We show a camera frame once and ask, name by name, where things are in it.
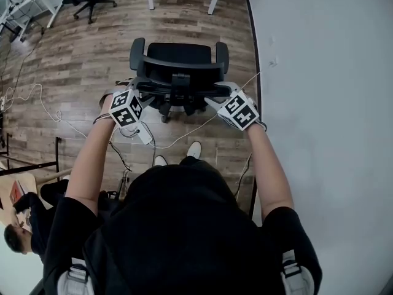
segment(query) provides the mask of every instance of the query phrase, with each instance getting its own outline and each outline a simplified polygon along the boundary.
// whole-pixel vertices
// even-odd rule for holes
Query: person
[[[41,187],[41,197],[53,207],[46,209],[37,194],[27,192],[15,202],[11,212],[11,224],[4,229],[4,240],[8,247],[16,253],[35,253],[43,261],[49,239],[50,229],[55,217],[56,206],[64,197],[68,185],[67,179]],[[30,231],[19,223],[18,213],[30,209]]]
[[[111,100],[106,97],[100,115]],[[114,127],[112,119],[96,121],[75,161],[49,237],[43,277],[48,294],[67,294],[68,277],[75,283],[82,268],[89,294],[287,294],[285,278],[298,272],[311,275],[309,289],[317,294],[321,267],[259,124],[246,131],[261,228],[239,209],[219,172],[200,160],[197,141],[179,165],[157,157],[100,226],[98,193]],[[295,272],[287,274],[283,254],[291,251],[295,261],[286,268]]]

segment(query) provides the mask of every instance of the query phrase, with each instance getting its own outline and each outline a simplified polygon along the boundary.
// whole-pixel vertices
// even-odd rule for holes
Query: dark hair
[[[20,241],[17,232],[15,231],[14,227],[9,224],[6,229],[4,229],[4,239],[9,248],[16,253],[22,253],[23,245]]]

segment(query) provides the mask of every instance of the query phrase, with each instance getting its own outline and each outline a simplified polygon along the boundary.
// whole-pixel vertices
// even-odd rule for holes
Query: white sneaker
[[[162,156],[156,156],[154,159],[154,166],[167,166],[166,160]]]
[[[194,143],[191,144],[189,150],[187,151],[187,156],[192,156],[198,160],[201,156],[201,150],[202,150],[201,143],[195,141]]]

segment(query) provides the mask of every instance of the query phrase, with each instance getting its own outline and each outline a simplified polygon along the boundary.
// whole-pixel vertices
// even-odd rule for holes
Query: wooden floor
[[[155,10],[149,10],[147,0],[115,0],[117,7],[100,4],[94,9],[91,25],[87,24],[88,11],[74,20],[76,7],[64,7],[53,28],[47,29],[34,52],[26,58],[21,69],[15,96],[27,97],[32,86],[43,86],[42,101],[55,117],[57,110],[71,125],[88,134],[92,120],[99,113],[98,100],[105,89],[116,81],[135,76],[130,70],[129,56],[132,42],[137,37],[151,42],[186,42],[212,47],[217,41],[228,44],[230,67],[225,79],[245,84],[255,73],[254,44],[246,0],[219,0],[214,15],[208,15],[210,0],[155,0]],[[46,26],[49,18],[39,20]],[[24,43],[11,44],[7,66],[3,74],[3,93],[15,87],[22,60],[32,51],[40,38],[39,27],[26,35]],[[9,49],[6,38],[0,43],[0,72],[5,67]],[[256,100],[256,82],[245,91]],[[151,129],[157,146],[167,146],[176,138],[197,128],[215,112],[208,109],[187,117],[172,113],[168,124],[160,122],[157,110],[149,108],[144,119]],[[4,117],[4,130],[11,133],[11,155],[33,163],[55,159],[55,137],[64,138],[60,144],[60,169],[71,168],[84,138],[66,122],[56,123],[45,113],[36,87],[31,98],[15,100]],[[246,136],[213,119],[203,128],[181,139],[173,147],[157,149],[169,163],[179,163],[193,141],[202,143],[202,159],[216,167],[232,191],[236,191],[242,169],[250,154]],[[131,166],[131,180],[152,166],[153,147],[145,146],[139,138],[122,137],[119,132],[113,141]],[[108,148],[102,190],[116,190],[124,168],[118,155]],[[37,170],[42,175],[48,170]],[[248,211],[253,183],[251,169],[243,178],[239,205]]]

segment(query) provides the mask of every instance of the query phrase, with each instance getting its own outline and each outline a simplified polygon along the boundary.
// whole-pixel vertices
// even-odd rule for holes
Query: backpack strap
[[[91,278],[84,260],[72,258],[72,266],[57,282],[58,295],[94,295]]]
[[[306,267],[298,265],[294,250],[282,254],[282,265],[281,278],[286,295],[314,295],[313,276]]]

